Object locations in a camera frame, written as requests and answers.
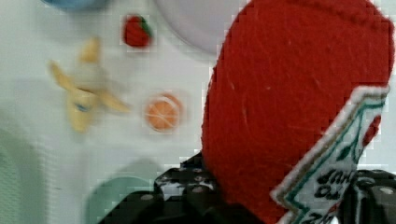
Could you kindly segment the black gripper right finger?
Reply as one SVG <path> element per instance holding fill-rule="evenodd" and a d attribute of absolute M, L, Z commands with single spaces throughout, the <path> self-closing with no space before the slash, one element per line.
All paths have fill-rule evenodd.
<path fill-rule="evenodd" d="M 337 213 L 339 224 L 396 224 L 395 174 L 359 170 Z"/>

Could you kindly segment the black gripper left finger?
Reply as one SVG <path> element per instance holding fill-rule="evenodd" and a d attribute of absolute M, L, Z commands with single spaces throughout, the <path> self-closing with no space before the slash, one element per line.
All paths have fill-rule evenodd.
<path fill-rule="evenodd" d="M 152 190 L 132 192 L 98 224 L 265 224 L 245 206 L 226 203 L 202 154 L 159 175 Z"/>

